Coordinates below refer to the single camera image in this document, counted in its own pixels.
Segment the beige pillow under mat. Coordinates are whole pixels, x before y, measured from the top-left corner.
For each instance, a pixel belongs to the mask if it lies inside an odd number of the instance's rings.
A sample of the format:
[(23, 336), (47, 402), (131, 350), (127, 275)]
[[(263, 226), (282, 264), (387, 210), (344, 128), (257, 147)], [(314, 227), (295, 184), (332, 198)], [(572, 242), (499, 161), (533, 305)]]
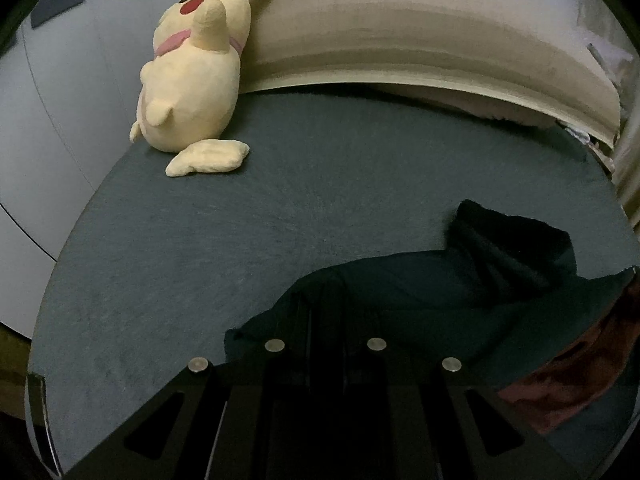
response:
[(408, 84), (379, 84), (378, 90), (479, 118), (506, 120), (527, 127), (544, 129), (551, 128), (556, 123), (555, 118), (536, 110), (470, 92)]

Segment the grey bed sheet mattress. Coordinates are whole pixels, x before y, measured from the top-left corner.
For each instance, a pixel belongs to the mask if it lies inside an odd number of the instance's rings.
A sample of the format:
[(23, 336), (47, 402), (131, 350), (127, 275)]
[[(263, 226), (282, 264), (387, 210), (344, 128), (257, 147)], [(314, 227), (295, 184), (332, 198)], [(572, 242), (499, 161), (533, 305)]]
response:
[(29, 369), (73, 468), (194, 356), (301, 276), (359, 258), (437, 250), (462, 200), (570, 234), (578, 273), (639, 261), (611, 182), (560, 128), (491, 125), (446, 110), (321, 93), (243, 96), (232, 174), (171, 179), (134, 144), (58, 257)]

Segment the beige pleated curtain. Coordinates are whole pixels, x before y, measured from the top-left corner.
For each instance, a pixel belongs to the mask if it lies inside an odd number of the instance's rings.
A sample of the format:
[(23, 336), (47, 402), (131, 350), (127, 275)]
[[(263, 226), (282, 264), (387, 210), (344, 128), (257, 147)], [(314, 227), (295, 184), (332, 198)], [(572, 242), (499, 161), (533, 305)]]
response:
[(614, 151), (612, 181), (616, 196), (634, 234), (639, 236), (640, 220), (640, 115), (639, 102), (634, 103), (628, 122)]

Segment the cardboard box by bed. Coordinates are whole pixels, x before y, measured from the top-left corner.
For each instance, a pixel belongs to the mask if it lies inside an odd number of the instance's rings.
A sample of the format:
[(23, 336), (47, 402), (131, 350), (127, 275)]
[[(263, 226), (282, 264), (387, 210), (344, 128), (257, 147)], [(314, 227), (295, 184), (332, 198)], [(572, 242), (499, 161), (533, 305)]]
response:
[(6, 324), (0, 326), (0, 404), (2, 413), (25, 419), (25, 388), (32, 341)]

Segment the pile of clothes and bags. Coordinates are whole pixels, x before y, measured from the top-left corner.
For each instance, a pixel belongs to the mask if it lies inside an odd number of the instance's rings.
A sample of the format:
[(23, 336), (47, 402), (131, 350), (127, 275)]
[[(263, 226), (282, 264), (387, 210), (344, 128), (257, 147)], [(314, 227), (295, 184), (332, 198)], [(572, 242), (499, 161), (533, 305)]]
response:
[(639, 50), (604, 0), (579, 0), (577, 25), (618, 93), (620, 133), (614, 154), (629, 158), (639, 151)]

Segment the dark navy puffer jacket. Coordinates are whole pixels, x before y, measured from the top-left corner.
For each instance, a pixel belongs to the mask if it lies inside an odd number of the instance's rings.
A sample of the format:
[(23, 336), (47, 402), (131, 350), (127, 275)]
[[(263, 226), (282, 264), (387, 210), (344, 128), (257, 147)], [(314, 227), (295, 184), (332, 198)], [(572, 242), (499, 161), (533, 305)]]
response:
[(567, 232), (462, 202), (441, 250), (329, 266), (224, 336), (228, 361), (279, 339), (329, 368), (372, 339), (408, 372), (491, 388), (548, 434), (612, 388), (639, 345), (639, 271), (577, 272)]

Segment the yellow Pikachu plush toy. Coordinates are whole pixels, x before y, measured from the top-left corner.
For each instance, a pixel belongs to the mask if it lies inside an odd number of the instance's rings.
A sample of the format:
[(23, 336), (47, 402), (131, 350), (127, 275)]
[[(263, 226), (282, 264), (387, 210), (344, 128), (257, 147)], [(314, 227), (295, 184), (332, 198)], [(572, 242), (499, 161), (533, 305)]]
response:
[(252, 0), (180, 0), (160, 18), (129, 140), (171, 154), (167, 177), (230, 172), (250, 152), (221, 137), (238, 102), (250, 26)]

